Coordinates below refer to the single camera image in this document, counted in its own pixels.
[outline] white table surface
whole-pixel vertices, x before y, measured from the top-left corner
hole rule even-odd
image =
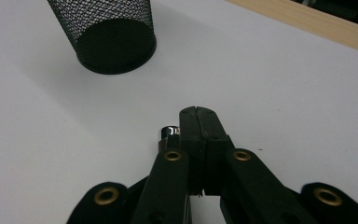
[[[158,129],[192,105],[285,186],[324,182],[358,202],[358,50],[222,0],[152,8],[152,59],[103,76],[77,61],[47,1],[0,0],[0,224],[65,223],[91,187],[131,186]],[[217,197],[192,207],[195,224],[224,223]]]

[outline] mesh cup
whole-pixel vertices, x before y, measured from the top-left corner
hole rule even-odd
[[[78,60],[113,75],[146,63],[156,49],[150,0],[48,0]]]

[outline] pencil holder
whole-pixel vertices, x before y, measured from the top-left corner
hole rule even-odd
[[[129,72],[153,55],[150,0],[48,0],[78,60],[100,74]]]

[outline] metal rivet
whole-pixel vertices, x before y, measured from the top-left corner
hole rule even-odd
[[[169,151],[165,153],[164,158],[167,161],[179,161],[182,159],[182,154],[176,151]]]
[[[234,152],[234,158],[239,161],[248,161],[251,159],[251,155],[245,151]]]
[[[118,198],[118,190],[113,187],[103,188],[94,196],[94,202],[99,205],[107,205],[114,202]]]
[[[331,206],[342,205],[341,197],[330,189],[317,188],[313,191],[313,194],[322,203],[326,203]]]

